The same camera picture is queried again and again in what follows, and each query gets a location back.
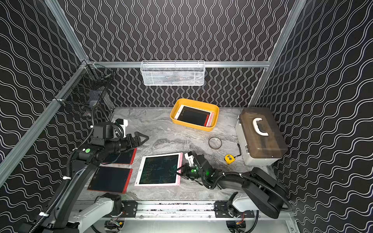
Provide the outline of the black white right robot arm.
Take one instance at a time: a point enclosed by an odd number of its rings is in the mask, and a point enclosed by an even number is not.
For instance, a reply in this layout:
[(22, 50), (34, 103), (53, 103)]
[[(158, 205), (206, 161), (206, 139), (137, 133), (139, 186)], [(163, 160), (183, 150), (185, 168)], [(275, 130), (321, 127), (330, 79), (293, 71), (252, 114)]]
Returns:
[(248, 172), (223, 171), (211, 166), (203, 154), (193, 157), (193, 165), (188, 163), (176, 169), (176, 175), (192, 180), (209, 190), (215, 188), (236, 190), (230, 197), (228, 213), (236, 216), (239, 208), (233, 205), (238, 191), (243, 191), (258, 210), (271, 218), (278, 218), (281, 211), (292, 211), (286, 197), (285, 188), (260, 168)]

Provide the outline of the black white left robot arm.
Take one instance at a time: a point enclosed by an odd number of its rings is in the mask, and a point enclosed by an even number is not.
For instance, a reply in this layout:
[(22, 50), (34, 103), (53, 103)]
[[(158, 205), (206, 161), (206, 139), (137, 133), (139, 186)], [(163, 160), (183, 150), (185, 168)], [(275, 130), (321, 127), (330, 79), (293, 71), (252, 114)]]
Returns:
[(128, 152), (149, 140), (140, 132), (125, 134), (117, 122), (93, 122), (81, 145), (69, 155), (66, 173), (57, 192), (32, 222), (22, 223), (20, 233), (79, 233), (83, 223), (70, 214), (85, 184), (103, 161), (112, 154)]

